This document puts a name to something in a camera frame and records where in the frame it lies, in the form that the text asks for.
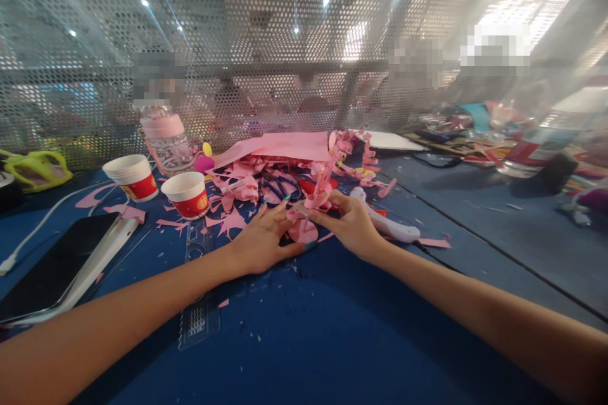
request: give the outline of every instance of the phone screen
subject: phone screen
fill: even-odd
[[[0,321],[57,305],[117,216],[77,220],[0,301]]]

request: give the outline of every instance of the hand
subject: hand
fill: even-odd
[[[343,195],[333,190],[329,200],[340,209],[341,218],[332,218],[318,211],[311,211],[310,219],[333,232],[338,239],[364,261],[371,261],[382,250],[386,241],[372,224],[359,199]]]
[[[283,201],[270,209],[263,204],[246,228],[229,244],[239,276],[262,273],[282,259],[297,256],[304,244],[279,247],[279,240],[294,221],[287,219]]]

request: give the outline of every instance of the fingernail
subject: fingernail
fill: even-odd
[[[304,246],[304,251],[308,251],[308,250],[312,250],[314,247],[316,247],[318,244],[318,242],[316,240],[313,240],[312,242],[309,242],[308,244],[306,244]]]

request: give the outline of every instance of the purple object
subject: purple object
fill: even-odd
[[[200,156],[194,164],[194,170],[196,172],[205,173],[205,171],[215,168],[215,162],[213,158],[208,156]]]
[[[606,190],[596,190],[581,196],[577,203],[592,209],[608,212],[608,192]]]

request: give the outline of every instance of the bottle label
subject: bottle label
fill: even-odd
[[[533,128],[519,141],[505,159],[522,165],[544,166],[577,136],[578,131]]]

